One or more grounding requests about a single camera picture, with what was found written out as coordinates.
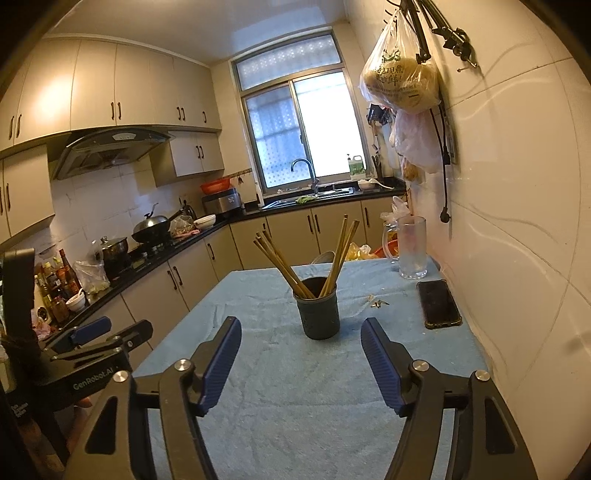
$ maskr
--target cooking pot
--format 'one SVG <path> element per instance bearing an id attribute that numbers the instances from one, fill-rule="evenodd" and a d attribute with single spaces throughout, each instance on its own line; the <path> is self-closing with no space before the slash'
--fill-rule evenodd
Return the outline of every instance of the cooking pot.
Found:
<path id="1" fill-rule="evenodd" d="M 164 215 L 154 216 L 156 205 L 158 205 L 158 203 L 154 203 L 154 205 L 152 205 L 152 211 L 144 215 L 146 220 L 142 220 L 134 227 L 134 233 L 131 236 L 140 244 L 157 245 L 162 243 L 168 236 L 171 220 L 174 220 L 183 213 L 182 210 L 179 210 L 170 218 L 167 218 Z"/>

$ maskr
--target smartphone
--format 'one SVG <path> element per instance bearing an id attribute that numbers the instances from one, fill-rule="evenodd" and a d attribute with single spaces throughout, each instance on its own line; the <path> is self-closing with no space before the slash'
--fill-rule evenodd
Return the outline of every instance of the smartphone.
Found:
<path id="1" fill-rule="evenodd" d="M 420 281 L 417 288 L 426 328 L 432 330 L 462 324 L 462 316 L 445 280 Z"/>

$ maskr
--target metal screw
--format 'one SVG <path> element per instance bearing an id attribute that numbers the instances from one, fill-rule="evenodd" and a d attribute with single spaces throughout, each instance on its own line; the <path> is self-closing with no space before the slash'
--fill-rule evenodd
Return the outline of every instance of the metal screw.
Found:
<path id="1" fill-rule="evenodd" d="M 417 372 L 426 372 L 429 370 L 429 364 L 425 360 L 415 360 L 413 362 L 413 368 Z"/>
<path id="2" fill-rule="evenodd" d="M 119 370 L 115 375 L 113 375 L 113 380 L 115 380 L 117 383 L 123 383 L 128 378 L 129 372 L 126 370 Z"/>
<path id="3" fill-rule="evenodd" d="M 474 376 L 481 382 L 488 382 L 491 379 L 491 375 L 486 370 L 476 370 Z"/>
<path id="4" fill-rule="evenodd" d="M 174 364 L 174 367 L 179 372 L 184 372 L 191 368 L 191 360 L 187 360 L 186 358 L 180 359 Z"/>

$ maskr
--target faucet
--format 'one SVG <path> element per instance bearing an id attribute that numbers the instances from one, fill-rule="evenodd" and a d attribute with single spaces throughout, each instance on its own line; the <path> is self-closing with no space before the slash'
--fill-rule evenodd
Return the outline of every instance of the faucet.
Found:
<path id="1" fill-rule="evenodd" d="M 314 171 L 314 165 L 312 165 L 312 162 L 310 160 L 308 160 L 307 158 L 296 158 L 291 163 L 291 171 L 294 171 L 294 166 L 299 161 L 305 162 L 308 165 L 308 170 L 310 170 L 310 178 L 312 179 L 312 185 L 311 185 L 312 191 L 314 191 L 315 195 L 318 195 L 318 184 L 320 183 L 320 180 L 318 180 L 318 177 L 316 176 L 316 172 Z"/>

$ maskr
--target tiled backsplash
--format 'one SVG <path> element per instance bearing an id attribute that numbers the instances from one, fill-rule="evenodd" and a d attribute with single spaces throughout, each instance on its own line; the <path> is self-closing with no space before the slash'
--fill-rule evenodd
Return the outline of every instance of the tiled backsplash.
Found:
<path id="1" fill-rule="evenodd" d="M 53 257 L 60 248 L 70 261 L 83 258 L 90 242 L 102 236 L 127 236 L 129 248 L 134 226 L 158 202 L 155 215 L 170 215 L 179 209 L 178 198 L 187 199 L 198 215 L 203 214 L 199 186 L 208 177 L 156 187 L 150 159 L 141 160 L 51 182 L 56 216 L 49 228 L 23 240 L 15 248 L 50 248 L 43 257 Z"/>

